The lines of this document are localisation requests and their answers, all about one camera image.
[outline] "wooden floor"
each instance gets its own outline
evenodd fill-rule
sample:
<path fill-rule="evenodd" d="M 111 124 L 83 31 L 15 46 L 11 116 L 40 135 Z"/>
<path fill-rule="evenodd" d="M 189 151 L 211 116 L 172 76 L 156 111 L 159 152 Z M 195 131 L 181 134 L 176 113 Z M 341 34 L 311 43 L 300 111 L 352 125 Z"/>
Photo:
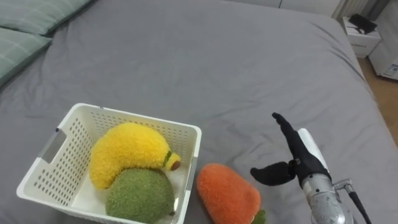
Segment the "wooden floor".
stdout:
<path fill-rule="evenodd" d="M 398 145 L 398 82 L 377 77 L 367 59 L 359 58 L 358 61 L 376 97 L 380 112 Z"/>

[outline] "black object on nightstand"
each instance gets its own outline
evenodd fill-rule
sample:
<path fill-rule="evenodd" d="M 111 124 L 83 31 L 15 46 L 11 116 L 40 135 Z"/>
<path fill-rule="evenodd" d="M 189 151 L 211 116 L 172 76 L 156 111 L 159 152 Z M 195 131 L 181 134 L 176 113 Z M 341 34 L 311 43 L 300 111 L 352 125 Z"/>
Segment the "black object on nightstand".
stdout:
<path fill-rule="evenodd" d="M 373 32 L 377 27 L 377 24 L 369 21 L 367 18 L 365 18 L 359 14 L 355 14 L 355 15 L 351 16 L 351 18 L 349 19 L 349 22 L 356 25 L 357 29 L 363 30 L 364 34 Z"/>

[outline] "white plastic basket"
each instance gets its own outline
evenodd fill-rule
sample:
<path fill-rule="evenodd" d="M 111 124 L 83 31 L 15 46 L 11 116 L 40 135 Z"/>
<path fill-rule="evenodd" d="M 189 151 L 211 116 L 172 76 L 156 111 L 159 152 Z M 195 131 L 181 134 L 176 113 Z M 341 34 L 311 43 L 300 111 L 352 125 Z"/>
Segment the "white plastic basket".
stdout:
<path fill-rule="evenodd" d="M 86 104 L 75 105 L 59 124 L 17 188 L 17 195 L 75 217 L 100 223 L 138 224 L 105 214 L 106 190 L 96 191 L 87 167 L 93 144 L 109 128 L 135 122 L 158 130 L 181 166 L 167 175 L 175 190 L 175 215 L 159 224 L 182 224 L 188 207 L 200 147 L 200 128 Z"/>

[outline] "yellow plush banana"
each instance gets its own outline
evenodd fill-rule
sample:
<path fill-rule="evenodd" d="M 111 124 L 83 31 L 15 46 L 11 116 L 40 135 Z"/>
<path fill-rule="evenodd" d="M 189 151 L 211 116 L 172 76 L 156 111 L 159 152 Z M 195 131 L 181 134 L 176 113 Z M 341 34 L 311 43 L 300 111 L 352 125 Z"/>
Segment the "yellow plush banana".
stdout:
<path fill-rule="evenodd" d="M 116 176 L 128 168 L 175 170 L 181 158 L 171 152 L 157 131 L 135 123 L 111 128 L 91 150 L 89 174 L 98 190 L 111 186 Z"/>

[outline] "cable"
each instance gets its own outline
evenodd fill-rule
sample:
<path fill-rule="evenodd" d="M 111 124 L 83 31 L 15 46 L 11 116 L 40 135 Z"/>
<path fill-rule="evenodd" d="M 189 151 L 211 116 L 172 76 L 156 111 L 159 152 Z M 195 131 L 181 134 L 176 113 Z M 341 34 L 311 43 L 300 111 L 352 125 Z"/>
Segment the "cable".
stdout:
<path fill-rule="evenodd" d="M 350 192 L 348 193 L 349 197 L 351 200 L 354 202 L 356 207 L 358 208 L 359 212 L 361 212 L 363 218 L 365 219 L 366 224 L 372 224 L 371 220 L 368 217 L 368 214 L 366 213 L 365 208 L 362 205 L 361 200 L 358 197 L 358 194 L 356 192 Z"/>

